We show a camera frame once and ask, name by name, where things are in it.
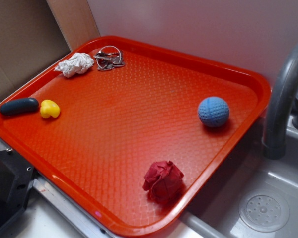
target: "white wall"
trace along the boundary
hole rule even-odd
[[[298,42],[298,0],[88,0],[116,35],[246,68],[271,85]]]

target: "drain strainer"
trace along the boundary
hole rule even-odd
[[[274,232],[288,221],[289,208],[280,195],[267,190],[254,190],[242,197],[239,214],[250,228],[259,232]]]

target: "crumpled white tissue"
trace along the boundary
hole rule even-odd
[[[75,73],[85,73],[94,65],[94,60],[86,53],[75,53],[55,67],[54,71],[60,71],[66,78],[72,77]]]

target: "kitchen sink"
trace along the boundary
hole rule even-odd
[[[288,127],[286,154],[262,155],[263,119],[245,134],[187,207],[204,237],[298,238],[298,130]]]

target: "tray rim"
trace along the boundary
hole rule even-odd
[[[54,71],[54,68],[59,62],[70,58],[76,52],[89,53],[92,50],[95,50],[94,45],[99,42],[103,42],[104,44],[106,44],[106,42],[108,43],[110,42],[110,44],[115,45],[117,47],[119,47],[119,44],[124,44],[130,48],[134,48],[134,51],[137,51],[137,54],[139,55],[147,55],[146,53],[147,51],[150,51],[151,54],[159,53],[159,55],[161,55],[162,57],[158,58],[158,60],[170,62],[170,59],[172,59],[171,64],[181,66],[184,68],[193,69],[195,71],[197,71],[196,67],[199,66],[198,71],[201,71],[203,73],[207,72],[205,74],[209,74],[215,77],[223,78],[223,76],[225,75],[225,78],[226,78],[228,76],[234,76],[225,80],[235,82],[237,84],[241,84],[250,88],[252,91],[255,92],[255,94],[258,97],[258,102],[256,107],[245,119],[245,121],[241,124],[241,126],[237,129],[237,131],[232,135],[232,137],[227,141],[224,147],[211,160],[211,162],[207,165],[205,170],[199,175],[197,180],[188,188],[188,191],[185,193],[182,199],[176,203],[174,208],[170,210],[170,212],[163,219],[146,226],[141,226],[141,227],[130,226],[128,224],[123,223],[117,217],[114,218],[114,217],[108,216],[107,212],[109,211],[105,207],[103,207],[100,203],[97,204],[97,207],[99,206],[102,207],[102,209],[100,209],[103,211],[101,212],[102,217],[95,215],[94,212],[91,212],[91,211],[95,211],[95,204],[93,205],[90,204],[90,201],[86,197],[82,196],[78,192],[75,192],[75,187],[77,186],[73,182],[71,182],[65,176],[64,178],[62,177],[59,178],[55,176],[55,174],[57,174],[57,170],[54,169],[54,167],[47,166],[45,163],[43,163],[42,161],[40,162],[39,160],[35,161],[36,167],[44,168],[42,170],[39,170],[41,173],[43,173],[44,176],[46,176],[49,180],[51,180],[56,186],[58,187],[61,186],[62,190],[66,194],[68,194],[69,192],[71,194],[71,198],[74,201],[76,201],[78,204],[84,204],[84,209],[88,211],[88,213],[91,214],[95,219],[101,222],[104,226],[110,229],[112,232],[117,233],[121,236],[128,236],[128,237],[144,236],[163,229],[165,226],[169,225],[170,223],[172,223],[172,221],[178,218],[178,216],[181,214],[184,208],[193,199],[194,195],[201,189],[201,187],[208,180],[208,178],[213,174],[216,168],[224,161],[224,159],[229,154],[229,152],[233,149],[233,147],[238,143],[238,141],[242,138],[242,136],[247,132],[247,130],[251,127],[251,125],[260,116],[262,111],[266,108],[270,98],[271,88],[268,81],[263,76],[246,69],[238,68],[235,66],[216,62],[209,59],[204,59],[204,58],[168,50],[165,48],[160,48],[157,46],[152,46],[146,43],[141,43],[141,42],[137,42],[126,38],[121,38],[117,36],[105,36],[105,37],[99,37],[94,40],[88,41],[87,43],[83,44],[81,47],[77,48],[75,51],[66,55],[65,57],[57,61],[55,64],[47,68],[44,72],[36,76],[30,82],[25,84],[23,87],[18,89],[15,93],[13,93],[8,98],[6,98],[2,103],[8,102],[14,99],[22,98],[22,97],[28,97],[27,95],[33,94],[39,88],[41,88],[42,86],[44,86],[45,84],[47,84],[48,82],[50,82],[60,74],[59,72]],[[12,145],[14,148],[16,148],[17,151],[25,158],[34,157],[30,148],[25,147],[21,149],[22,146],[13,137],[13,135],[7,136],[5,133],[6,132],[4,131],[4,129],[0,128],[0,137],[1,138],[4,137],[4,140],[7,144]]]

